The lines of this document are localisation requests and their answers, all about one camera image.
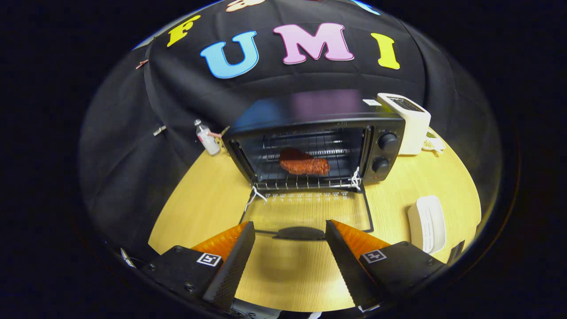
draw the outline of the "white toaster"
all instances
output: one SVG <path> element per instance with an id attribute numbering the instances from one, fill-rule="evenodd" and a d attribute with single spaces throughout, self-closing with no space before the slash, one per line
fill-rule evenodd
<path id="1" fill-rule="evenodd" d="M 419 154 L 427 135 L 431 114 L 405 96 L 378 93 L 377 100 L 390 106 L 405 120 L 404 138 L 398 155 Z"/>

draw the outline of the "raw meat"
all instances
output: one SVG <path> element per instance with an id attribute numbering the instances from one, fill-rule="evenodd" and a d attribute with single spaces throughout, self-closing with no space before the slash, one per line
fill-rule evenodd
<path id="1" fill-rule="evenodd" d="M 327 175 L 331 169 L 326 159 L 313 158 L 293 148 L 286 148 L 280 152 L 280 166 L 294 175 Z"/>

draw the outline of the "foam letter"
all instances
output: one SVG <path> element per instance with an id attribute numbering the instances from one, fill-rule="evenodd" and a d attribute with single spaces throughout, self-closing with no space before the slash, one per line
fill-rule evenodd
<path id="1" fill-rule="evenodd" d="M 333 61 L 348 61 L 354 59 L 346 46 L 342 30 L 345 27 L 337 23 L 322 23 L 317 29 L 315 36 L 296 24 L 288 24 L 274 29 L 274 33 L 281 35 L 287 56 L 283 58 L 285 64 L 297 64 L 307 60 L 307 57 L 299 52 L 301 46 L 313 59 L 318 60 L 323 52 L 323 46 L 327 45 L 325 57 Z"/>
<path id="2" fill-rule="evenodd" d="M 393 52 L 392 38 L 379 33 L 371 33 L 370 35 L 378 41 L 378 48 L 380 49 L 378 64 L 385 68 L 398 70 L 400 64 L 396 61 L 396 55 Z"/>
<path id="3" fill-rule="evenodd" d="M 244 52 L 244 60 L 238 64 L 229 64 L 226 61 L 222 48 L 226 42 L 217 42 L 201 51 L 201 56 L 207 60 L 211 73 L 217 78 L 228 79 L 242 75 L 254 68 L 258 63 L 258 49 L 254 43 L 256 31 L 241 33 L 232 38 L 233 42 L 239 42 Z"/>
<path id="4" fill-rule="evenodd" d="M 258 5 L 264 1 L 266 0 L 236 0 L 229 3 L 229 5 L 227 6 L 228 8 L 226 8 L 226 12 L 233 12 L 247 6 Z"/>
<path id="5" fill-rule="evenodd" d="M 170 42 L 167 44 L 167 47 L 169 48 L 173 43 L 176 43 L 177 41 L 181 40 L 184 36 L 186 36 L 187 33 L 185 31 L 191 29 L 191 27 L 193 26 L 193 21 L 197 20 L 200 17 L 201 17 L 200 15 L 196 15 L 190 18 L 189 20 L 185 21 L 184 23 L 178 25 L 174 29 L 172 29 L 169 32 Z"/>
<path id="6" fill-rule="evenodd" d="M 359 7 L 363 8 L 364 10 L 366 10 L 366 11 L 368 11 L 368 12 L 370 12 L 370 13 L 373 13 L 373 14 L 375 14 L 375 15 L 380 15 L 379 12 L 374 11 L 374 9 L 372 9 L 371 6 L 369 6 L 369 5 L 365 4 L 365 3 L 362 3 L 362 2 L 357 1 L 357 0 L 351 0 L 351 1 L 354 2 L 354 3 L 356 3 Z"/>

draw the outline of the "white object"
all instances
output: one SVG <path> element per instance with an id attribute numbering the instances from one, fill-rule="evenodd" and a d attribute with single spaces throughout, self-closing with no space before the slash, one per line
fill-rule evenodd
<path id="1" fill-rule="evenodd" d="M 432 131 L 428 131 L 428 133 L 431 133 L 431 135 L 435 137 L 426 136 L 422 149 L 434 150 L 436 152 L 443 153 L 443 150 L 447 148 L 445 143 L 443 143 L 443 140 L 437 137 L 437 135 L 435 135 Z"/>
<path id="2" fill-rule="evenodd" d="M 160 134 L 161 132 L 165 131 L 166 128 L 167 128 L 167 127 L 166 127 L 165 125 L 162 126 L 162 127 L 160 127 L 160 128 L 158 128 L 157 130 L 155 130 L 154 136 L 157 136 L 157 135 Z"/>
<path id="3" fill-rule="evenodd" d="M 408 211 L 412 244 L 428 254 L 434 254 L 445 246 L 447 232 L 441 202 L 437 196 L 417 199 Z"/>
<path id="4" fill-rule="evenodd" d="M 250 204 L 252 204 L 252 201 L 254 200 L 254 198 L 256 198 L 256 195 L 258 195 L 259 197 L 261 197 L 262 199 L 264 199 L 264 201 L 266 201 L 266 203 L 268 202 L 268 199 L 263 197 L 262 194 L 260 194 L 258 192 L 258 190 L 256 189 L 255 186 L 252 186 L 252 190 L 254 191 L 254 196 L 252 196 L 252 198 L 250 199 L 250 202 L 248 202 L 248 204 L 246 204 L 246 207 L 244 207 L 244 212 L 246 213 L 246 209 L 248 209 L 248 206 L 250 206 Z"/>
<path id="5" fill-rule="evenodd" d="M 351 186 L 356 187 L 356 189 L 360 190 L 360 175 L 358 175 L 358 170 L 360 169 L 360 166 L 356 168 L 356 171 L 354 171 L 353 176 L 350 178 L 350 184 Z"/>
<path id="6" fill-rule="evenodd" d="M 368 311 L 372 311 L 372 310 L 374 310 L 374 309 L 378 309 L 381 304 L 382 304 L 382 303 L 379 303 L 379 304 L 374 305 L 374 306 L 372 306 L 372 307 L 370 307 L 370 308 L 368 308 L 368 309 L 362 309 L 362 306 L 358 306 L 358 310 L 360 310 L 362 313 L 365 313 L 365 312 L 368 312 Z"/>
<path id="7" fill-rule="evenodd" d="M 377 100 L 390 106 L 405 120 L 404 137 L 398 155 L 419 154 L 429 128 L 431 114 L 405 96 L 378 93 Z"/>
<path id="8" fill-rule="evenodd" d="M 381 106 L 382 104 L 378 103 L 377 100 L 372 100 L 372 99 L 363 99 L 363 101 L 368 104 L 368 105 L 372 105 L 372 106 Z"/>
<path id="9" fill-rule="evenodd" d="M 136 266 L 134 266 L 134 264 L 130 260 L 130 257 L 128 257 L 128 255 L 126 255 L 126 252 L 124 251 L 124 249 L 122 249 L 122 248 L 120 249 L 120 254 L 122 255 L 122 259 L 124 259 L 124 261 L 128 264 L 128 266 L 136 268 Z"/>
<path id="10" fill-rule="evenodd" d="M 217 142 L 214 140 L 214 137 L 209 136 L 209 132 L 211 131 L 207 126 L 201 124 L 201 120 L 195 120 L 195 126 L 197 127 L 197 137 L 207 150 L 209 154 L 215 155 L 220 150 L 221 147 L 218 146 Z"/>

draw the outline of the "string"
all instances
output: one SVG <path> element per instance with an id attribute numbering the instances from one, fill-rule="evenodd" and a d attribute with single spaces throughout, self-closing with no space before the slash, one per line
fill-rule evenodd
<path id="1" fill-rule="evenodd" d="M 254 196 L 252 196 L 252 199 L 250 200 L 250 202 L 248 202 L 248 204 L 246 204 L 246 207 L 244 207 L 244 212 L 246 212 L 246 209 L 248 209 L 248 206 L 250 204 L 252 204 L 252 201 L 254 200 L 256 195 L 258 195 L 259 197 L 262 197 L 266 201 L 266 203 L 268 202 L 268 200 L 265 197 L 263 197 L 262 194 L 258 193 L 258 190 L 256 189 L 255 186 L 252 186 L 252 190 L 254 190 Z"/>
<path id="2" fill-rule="evenodd" d="M 352 184 L 352 186 L 356 187 L 356 189 L 360 190 L 360 177 L 358 176 L 358 170 L 360 169 L 360 166 L 356 168 L 356 171 L 354 171 L 353 176 L 350 179 L 350 182 Z"/>

